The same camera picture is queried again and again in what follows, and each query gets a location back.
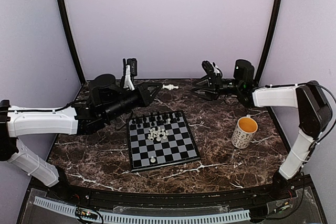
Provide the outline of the black grey chessboard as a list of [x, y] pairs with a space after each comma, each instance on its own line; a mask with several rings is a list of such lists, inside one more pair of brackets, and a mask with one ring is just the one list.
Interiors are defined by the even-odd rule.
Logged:
[[[160, 142], [148, 140], [149, 129], [158, 127], [169, 132], [167, 139]], [[127, 121], [127, 137], [130, 170], [133, 173], [201, 159], [183, 111], [133, 117]]]

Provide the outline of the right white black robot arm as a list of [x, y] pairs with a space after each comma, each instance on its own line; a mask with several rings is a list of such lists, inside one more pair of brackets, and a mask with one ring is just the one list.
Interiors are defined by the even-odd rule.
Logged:
[[317, 145], [335, 125], [333, 109], [327, 95], [333, 94], [315, 80], [259, 86], [254, 66], [245, 59], [235, 61], [232, 78], [224, 78], [214, 62], [203, 61], [205, 75], [192, 84], [194, 95], [213, 101], [222, 95], [233, 95], [246, 108], [285, 108], [297, 113], [297, 136], [278, 174], [294, 178], [309, 161]]

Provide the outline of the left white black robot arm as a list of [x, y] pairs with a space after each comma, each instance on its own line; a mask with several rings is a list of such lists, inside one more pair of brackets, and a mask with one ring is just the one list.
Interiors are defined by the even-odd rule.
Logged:
[[90, 135], [135, 108], [149, 106], [161, 83], [133, 84], [126, 74], [117, 84], [112, 74], [102, 74], [88, 83], [89, 98], [62, 108], [33, 109], [1, 101], [1, 161], [16, 165], [33, 176], [63, 201], [74, 197], [64, 171], [32, 152], [19, 136], [30, 134]]

